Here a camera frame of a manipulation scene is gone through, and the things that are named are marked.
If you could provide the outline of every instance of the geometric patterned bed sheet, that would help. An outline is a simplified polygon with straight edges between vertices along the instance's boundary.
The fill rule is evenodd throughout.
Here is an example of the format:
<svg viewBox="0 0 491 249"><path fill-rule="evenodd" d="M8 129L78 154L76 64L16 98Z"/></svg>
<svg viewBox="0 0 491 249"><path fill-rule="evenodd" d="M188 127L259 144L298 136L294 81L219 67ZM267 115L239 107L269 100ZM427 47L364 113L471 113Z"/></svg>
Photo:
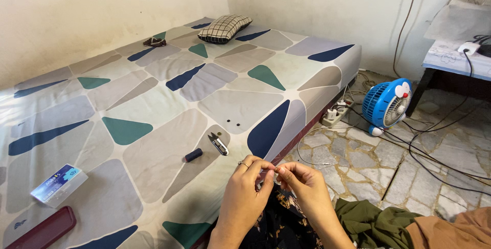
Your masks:
<svg viewBox="0 0 491 249"><path fill-rule="evenodd" d="M224 45L203 18L17 84L0 98L2 248L56 212L29 193L64 164L88 180L50 248L189 248L240 161L271 161L353 77L361 46L250 26ZM222 156L207 135L220 132ZM195 148L203 156L183 157Z"/></svg>

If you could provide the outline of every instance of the scissors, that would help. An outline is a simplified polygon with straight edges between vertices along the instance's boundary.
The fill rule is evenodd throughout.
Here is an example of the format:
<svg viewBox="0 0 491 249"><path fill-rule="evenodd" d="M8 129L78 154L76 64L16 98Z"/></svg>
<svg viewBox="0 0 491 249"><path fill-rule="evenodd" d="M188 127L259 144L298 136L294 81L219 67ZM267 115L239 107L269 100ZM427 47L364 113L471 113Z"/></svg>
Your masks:
<svg viewBox="0 0 491 249"><path fill-rule="evenodd" d="M217 135L215 135L215 133L211 132L212 135L208 135L208 139L210 139L210 142L212 142L212 144L218 149L218 151L224 155L224 156L227 156L228 155L228 149L227 147L224 145L224 143L221 142L220 138L218 138Z"/></svg>

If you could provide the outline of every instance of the woman's right hand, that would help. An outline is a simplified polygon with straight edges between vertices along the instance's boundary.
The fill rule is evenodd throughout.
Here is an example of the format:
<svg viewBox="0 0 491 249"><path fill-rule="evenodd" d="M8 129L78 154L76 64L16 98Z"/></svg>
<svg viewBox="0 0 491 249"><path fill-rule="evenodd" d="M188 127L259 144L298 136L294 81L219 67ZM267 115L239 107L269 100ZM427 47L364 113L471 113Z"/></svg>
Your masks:
<svg viewBox="0 0 491 249"><path fill-rule="evenodd" d="M275 171L281 188L295 192L303 213L311 223L316 224L315 218L332 209L322 172L298 162L280 164Z"/></svg>
<svg viewBox="0 0 491 249"><path fill-rule="evenodd" d="M324 248L353 249L353 242L344 231L331 204L322 173L297 162L276 167L276 180L281 188L293 190L304 215L322 240Z"/></svg>

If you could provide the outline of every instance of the checkered pillow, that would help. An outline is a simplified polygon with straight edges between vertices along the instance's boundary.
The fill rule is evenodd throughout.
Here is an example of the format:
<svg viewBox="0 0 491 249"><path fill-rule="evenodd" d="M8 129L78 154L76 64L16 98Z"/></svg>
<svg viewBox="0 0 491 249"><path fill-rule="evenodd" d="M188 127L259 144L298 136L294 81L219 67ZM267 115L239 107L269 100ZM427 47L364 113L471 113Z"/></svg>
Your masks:
<svg viewBox="0 0 491 249"><path fill-rule="evenodd" d="M198 33L198 38L214 44L225 44L232 39L237 32L243 30L252 22L249 17L239 15L223 15L214 20Z"/></svg>

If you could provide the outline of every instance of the teal triangle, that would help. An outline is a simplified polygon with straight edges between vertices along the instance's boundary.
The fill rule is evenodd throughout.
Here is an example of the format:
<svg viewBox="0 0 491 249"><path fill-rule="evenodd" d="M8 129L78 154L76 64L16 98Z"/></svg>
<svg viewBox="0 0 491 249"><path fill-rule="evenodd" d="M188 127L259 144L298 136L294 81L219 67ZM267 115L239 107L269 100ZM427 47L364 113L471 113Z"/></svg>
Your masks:
<svg viewBox="0 0 491 249"><path fill-rule="evenodd" d="M202 56L204 58L208 58L208 54L206 53L206 48L205 48L205 45L203 43L200 43L198 45L191 46L189 48L189 51L190 52L194 52L197 55L200 55L200 56Z"/></svg>
<svg viewBox="0 0 491 249"><path fill-rule="evenodd" d="M184 249L189 249L201 237L201 235L203 235L206 230L210 228L211 224L206 222L181 224L164 221L162 226L184 247Z"/></svg>
<svg viewBox="0 0 491 249"><path fill-rule="evenodd" d="M120 145L128 145L147 135L153 130L153 126L148 123L126 121L102 117L102 121L113 137L114 142Z"/></svg>
<svg viewBox="0 0 491 249"><path fill-rule="evenodd" d="M97 78L97 77L78 77L80 84L85 89L94 89L102 84L106 84L111 80L108 78Z"/></svg>
<svg viewBox="0 0 491 249"><path fill-rule="evenodd" d="M278 78L276 78L276 76L267 66L257 65L254 69L250 70L247 74L252 78L255 78L259 81L269 84L282 91L285 90L285 87L281 85Z"/></svg>
<svg viewBox="0 0 491 249"><path fill-rule="evenodd" d="M159 33L159 34L155 34L155 35L154 35L154 38L165 39L165 33L166 33L166 31L161 32L161 33Z"/></svg>

